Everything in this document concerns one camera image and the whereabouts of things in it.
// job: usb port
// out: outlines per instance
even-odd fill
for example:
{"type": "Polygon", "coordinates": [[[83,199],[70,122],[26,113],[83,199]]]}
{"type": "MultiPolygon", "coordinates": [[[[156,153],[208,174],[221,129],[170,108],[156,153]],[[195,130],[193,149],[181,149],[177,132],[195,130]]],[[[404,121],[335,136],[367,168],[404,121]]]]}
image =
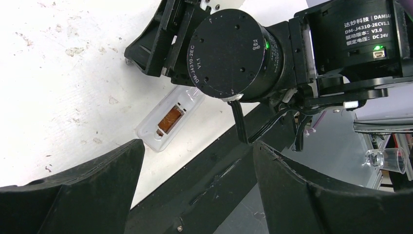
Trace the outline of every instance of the usb port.
{"type": "Polygon", "coordinates": [[[384,50],[382,51],[375,51],[373,52],[373,58],[383,58],[386,57],[386,53],[384,52],[384,50]]]}

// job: screw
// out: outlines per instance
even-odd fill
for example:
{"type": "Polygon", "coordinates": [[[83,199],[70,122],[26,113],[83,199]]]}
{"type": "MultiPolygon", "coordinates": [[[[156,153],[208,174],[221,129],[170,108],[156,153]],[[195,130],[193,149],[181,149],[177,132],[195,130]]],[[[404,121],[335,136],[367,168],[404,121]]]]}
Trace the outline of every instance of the screw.
{"type": "Polygon", "coordinates": [[[255,78],[255,73],[249,72],[247,77],[248,77],[248,80],[253,80],[255,78]]]}

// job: brown object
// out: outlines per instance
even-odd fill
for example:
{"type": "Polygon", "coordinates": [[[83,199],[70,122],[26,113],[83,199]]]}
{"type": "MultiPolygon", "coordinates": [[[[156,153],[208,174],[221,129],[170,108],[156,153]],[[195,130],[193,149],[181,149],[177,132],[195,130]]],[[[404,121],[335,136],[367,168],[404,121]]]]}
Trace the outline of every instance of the brown object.
{"type": "MultiPolygon", "coordinates": [[[[164,131],[164,133],[168,134],[174,124],[181,118],[183,113],[181,112],[181,109],[178,106],[174,106],[168,113],[167,115],[161,120],[161,122],[158,123],[158,127],[164,131]]],[[[160,131],[157,131],[157,134],[159,136],[163,136],[163,134],[160,131]]]]}

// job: black cylindrical motor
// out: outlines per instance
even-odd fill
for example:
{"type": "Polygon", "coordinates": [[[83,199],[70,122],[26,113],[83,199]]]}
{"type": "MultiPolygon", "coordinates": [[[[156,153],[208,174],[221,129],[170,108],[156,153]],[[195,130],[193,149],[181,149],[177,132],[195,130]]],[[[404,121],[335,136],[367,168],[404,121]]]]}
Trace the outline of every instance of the black cylindrical motor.
{"type": "Polygon", "coordinates": [[[282,49],[247,13],[227,9],[207,17],[189,43],[192,82],[214,98],[258,101],[282,70],[282,49]]]}

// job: white label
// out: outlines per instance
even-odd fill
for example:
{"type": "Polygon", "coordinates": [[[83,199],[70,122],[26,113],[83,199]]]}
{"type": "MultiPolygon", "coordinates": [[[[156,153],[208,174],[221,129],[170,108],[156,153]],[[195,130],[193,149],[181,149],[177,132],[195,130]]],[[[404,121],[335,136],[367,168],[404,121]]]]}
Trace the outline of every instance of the white label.
{"type": "Polygon", "coordinates": [[[344,23],[346,45],[351,46],[369,40],[388,38],[390,36],[390,21],[374,22],[391,18],[391,14],[379,14],[344,23]]]}

